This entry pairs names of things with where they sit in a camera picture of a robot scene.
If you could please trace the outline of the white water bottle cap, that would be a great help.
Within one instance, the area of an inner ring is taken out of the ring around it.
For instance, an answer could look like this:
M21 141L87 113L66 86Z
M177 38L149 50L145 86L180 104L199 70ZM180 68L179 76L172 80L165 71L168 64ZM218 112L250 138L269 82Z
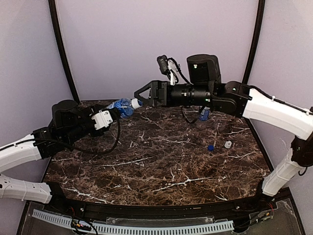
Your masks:
M140 107L142 107L142 106L143 106L143 102L140 101L139 99L134 98L134 99L131 100L131 107L132 107L134 110L136 110L136 109L138 109L138 108L140 108Z

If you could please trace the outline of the clear bottle white cap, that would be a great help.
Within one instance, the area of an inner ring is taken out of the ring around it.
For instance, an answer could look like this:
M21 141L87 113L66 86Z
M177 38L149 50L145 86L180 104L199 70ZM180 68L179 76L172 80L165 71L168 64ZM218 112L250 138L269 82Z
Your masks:
M222 133L225 129L225 122L222 121L216 121L214 122L214 131L217 133Z

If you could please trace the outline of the blue label water bottle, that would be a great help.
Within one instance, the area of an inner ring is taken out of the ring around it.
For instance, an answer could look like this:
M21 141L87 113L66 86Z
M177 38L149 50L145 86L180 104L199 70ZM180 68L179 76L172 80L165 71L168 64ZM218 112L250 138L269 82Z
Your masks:
M107 106L108 109L116 108L121 118L128 118L133 115L134 109L131 107L131 100L128 98L122 98L120 100L117 100L110 105Z

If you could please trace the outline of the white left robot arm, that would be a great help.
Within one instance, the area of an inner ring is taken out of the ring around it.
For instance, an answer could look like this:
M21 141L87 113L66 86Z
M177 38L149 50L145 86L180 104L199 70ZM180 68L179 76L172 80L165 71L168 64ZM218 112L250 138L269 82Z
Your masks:
M89 135L99 137L119 122L119 110L103 105L88 106L82 110L74 100L63 100L52 106L52 120L47 127L33 131L24 138L0 149L0 171L4 172L24 163L43 160L68 149L100 156L114 150L94 152L76 147L76 141ZM57 183L35 183L0 175L0 197L48 204L63 191Z

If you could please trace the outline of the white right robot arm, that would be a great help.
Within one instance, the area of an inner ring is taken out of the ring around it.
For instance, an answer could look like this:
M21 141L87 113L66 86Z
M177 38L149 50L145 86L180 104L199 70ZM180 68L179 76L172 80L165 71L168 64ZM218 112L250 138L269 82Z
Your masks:
M275 196L296 173L313 164L313 111L304 109L266 94L256 86L237 81L223 83L218 58L196 54L187 58L190 78L176 83L172 65L175 60L157 58L159 69L167 81L153 80L134 93L148 105L177 107L200 106L238 118L258 120L294 134L287 155L273 172L262 181L262 194Z

